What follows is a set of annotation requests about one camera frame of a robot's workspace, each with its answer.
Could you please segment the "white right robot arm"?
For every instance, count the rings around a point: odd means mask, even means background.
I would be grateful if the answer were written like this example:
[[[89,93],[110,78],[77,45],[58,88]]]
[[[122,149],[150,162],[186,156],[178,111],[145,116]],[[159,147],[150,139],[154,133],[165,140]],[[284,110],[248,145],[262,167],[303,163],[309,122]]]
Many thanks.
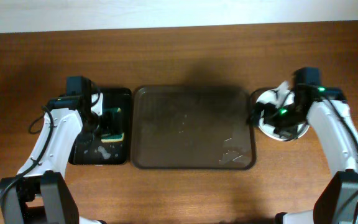
[[[308,128],[318,136],[332,179],[313,209],[278,213],[275,223],[358,223],[358,132],[339,88],[325,87],[318,68],[303,67],[276,88],[250,96],[249,123],[282,142],[298,139]]]

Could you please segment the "pale green plate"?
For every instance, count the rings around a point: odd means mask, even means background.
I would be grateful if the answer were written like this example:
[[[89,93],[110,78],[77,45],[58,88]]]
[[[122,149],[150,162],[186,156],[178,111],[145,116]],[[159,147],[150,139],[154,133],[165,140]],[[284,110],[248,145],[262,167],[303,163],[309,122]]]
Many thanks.
[[[269,89],[264,91],[257,97],[255,102],[255,108],[261,109],[260,118],[256,121],[259,129],[268,137],[278,141],[294,141],[302,137],[309,129],[309,124],[306,121],[302,121],[297,124],[291,124],[286,127],[279,127],[277,124],[268,124],[268,109],[270,104],[273,106],[273,110],[278,111],[278,117],[289,114],[289,109],[285,109],[286,106],[291,105],[294,102],[295,94],[291,91],[286,97],[285,101],[278,102],[275,98],[275,89]]]

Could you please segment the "black rectangular water tray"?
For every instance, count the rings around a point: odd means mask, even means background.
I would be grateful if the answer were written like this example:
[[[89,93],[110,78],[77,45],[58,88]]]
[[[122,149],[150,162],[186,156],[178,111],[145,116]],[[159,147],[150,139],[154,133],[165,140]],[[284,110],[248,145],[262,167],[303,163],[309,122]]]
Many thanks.
[[[125,163],[129,148],[132,92],[128,88],[103,88],[103,111],[110,108],[122,109],[124,140],[103,143],[101,136],[83,133],[73,144],[69,163],[73,165],[119,165]]]

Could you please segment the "brown serving tray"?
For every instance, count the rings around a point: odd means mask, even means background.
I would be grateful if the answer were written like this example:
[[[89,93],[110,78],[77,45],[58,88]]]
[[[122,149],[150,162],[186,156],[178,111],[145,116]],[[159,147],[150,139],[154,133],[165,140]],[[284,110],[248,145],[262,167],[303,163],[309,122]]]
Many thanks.
[[[257,161],[249,93],[235,85],[137,89],[130,159],[139,169],[249,170]]]

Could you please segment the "green and yellow sponge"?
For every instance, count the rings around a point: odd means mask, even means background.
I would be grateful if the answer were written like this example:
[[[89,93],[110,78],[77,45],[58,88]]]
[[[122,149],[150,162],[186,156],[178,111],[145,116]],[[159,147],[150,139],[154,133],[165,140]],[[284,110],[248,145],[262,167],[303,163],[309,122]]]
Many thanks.
[[[110,108],[103,111],[101,127],[101,142],[122,142],[125,136],[123,131],[122,109]]]

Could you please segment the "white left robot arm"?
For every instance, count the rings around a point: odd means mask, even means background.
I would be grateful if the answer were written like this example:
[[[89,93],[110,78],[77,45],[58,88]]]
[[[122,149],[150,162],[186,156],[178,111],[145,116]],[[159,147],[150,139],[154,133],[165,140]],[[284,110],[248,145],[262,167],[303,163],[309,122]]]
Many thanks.
[[[5,223],[91,223],[81,217],[64,176],[76,138],[99,128],[92,110],[94,83],[67,78],[66,92],[42,107],[43,127],[24,165],[0,181],[0,212]]]

